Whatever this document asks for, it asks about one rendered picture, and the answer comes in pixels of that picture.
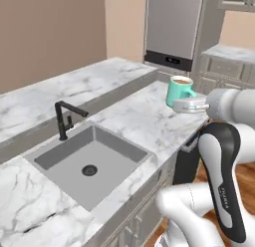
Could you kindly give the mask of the grey sink basin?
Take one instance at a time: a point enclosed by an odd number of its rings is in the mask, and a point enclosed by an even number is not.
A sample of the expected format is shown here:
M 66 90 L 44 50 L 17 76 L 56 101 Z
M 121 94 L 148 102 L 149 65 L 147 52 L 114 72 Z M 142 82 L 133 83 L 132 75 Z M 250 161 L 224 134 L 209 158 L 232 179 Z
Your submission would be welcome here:
M 152 152 L 93 122 L 54 139 L 26 159 L 76 200 L 93 210 Z

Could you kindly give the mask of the grey cupboards under sink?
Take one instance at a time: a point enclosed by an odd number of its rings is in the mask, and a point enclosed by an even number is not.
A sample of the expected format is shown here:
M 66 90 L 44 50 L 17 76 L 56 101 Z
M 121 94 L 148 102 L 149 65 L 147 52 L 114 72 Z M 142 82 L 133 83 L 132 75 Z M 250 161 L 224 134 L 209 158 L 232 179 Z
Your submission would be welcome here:
M 142 247 L 161 221 L 155 205 L 156 193 L 171 184 L 176 164 L 174 153 L 134 195 L 126 206 L 127 217 L 101 247 Z

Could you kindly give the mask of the teal cup of tea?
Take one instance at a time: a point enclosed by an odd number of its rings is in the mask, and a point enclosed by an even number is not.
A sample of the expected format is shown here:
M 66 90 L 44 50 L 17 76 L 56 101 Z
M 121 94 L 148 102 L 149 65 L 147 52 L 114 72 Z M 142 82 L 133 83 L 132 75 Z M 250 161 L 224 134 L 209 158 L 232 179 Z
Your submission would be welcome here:
M 195 98 L 197 93 L 192 89 L 193 81 L 185 76 L 172 76 L 169 80 L 165 102 L 169 107 L 178 99 Z

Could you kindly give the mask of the black sink tap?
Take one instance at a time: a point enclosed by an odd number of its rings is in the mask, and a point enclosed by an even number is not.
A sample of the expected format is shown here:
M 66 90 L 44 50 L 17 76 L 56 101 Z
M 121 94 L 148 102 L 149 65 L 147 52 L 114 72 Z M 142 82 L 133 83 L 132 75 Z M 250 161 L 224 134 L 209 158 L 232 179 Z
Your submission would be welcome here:
M 80 108 L 74 107 L 73 105 L 68 104 L 64 101 L 59 101 L 59 102 L 55 103 L 55 112 L 56 112 L 56 117 L 57 117 L 59 135 L 60 135 L 59 140 L 65 141 L 68 138 L 66 131 L 73 128 L 74 125 L 73 125 L 71 116 L 67 116 L 68 124 L 64 123 L 62 108 L 65 108 L 65 109 L 69 110 L 70 112 L 73 112 L 83 118 L 87 117 L 89 115 L 89 113 L 87 111 L 80 109 Z

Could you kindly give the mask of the grey base cupboards with worktop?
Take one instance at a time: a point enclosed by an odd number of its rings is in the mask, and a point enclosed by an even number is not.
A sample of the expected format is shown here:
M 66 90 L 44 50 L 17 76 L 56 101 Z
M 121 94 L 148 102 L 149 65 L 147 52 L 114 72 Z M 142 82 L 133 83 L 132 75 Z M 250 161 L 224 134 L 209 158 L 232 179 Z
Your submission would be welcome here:
M 255 89 L 255 50 L 215 45 L 201 53 L 194 89 Z

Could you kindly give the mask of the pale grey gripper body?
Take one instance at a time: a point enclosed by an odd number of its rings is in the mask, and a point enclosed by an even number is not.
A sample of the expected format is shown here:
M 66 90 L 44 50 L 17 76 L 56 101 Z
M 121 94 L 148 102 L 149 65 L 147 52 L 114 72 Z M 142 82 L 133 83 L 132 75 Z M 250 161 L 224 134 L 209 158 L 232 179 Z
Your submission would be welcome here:
M 176 113 L 195 114 L 206 111 L 209 104 L 206 97 L 185 98 L 174 100 L 172 108 Z

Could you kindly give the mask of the grey fridge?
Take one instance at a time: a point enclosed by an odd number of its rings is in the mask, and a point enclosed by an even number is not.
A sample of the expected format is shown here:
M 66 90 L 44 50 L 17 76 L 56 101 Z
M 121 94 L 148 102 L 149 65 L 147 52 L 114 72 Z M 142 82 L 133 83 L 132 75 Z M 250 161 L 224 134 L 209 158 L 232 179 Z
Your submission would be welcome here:
M 219 0 L 147 0 L 144 60 L 191 72 L 200 53 L 219 41 Z

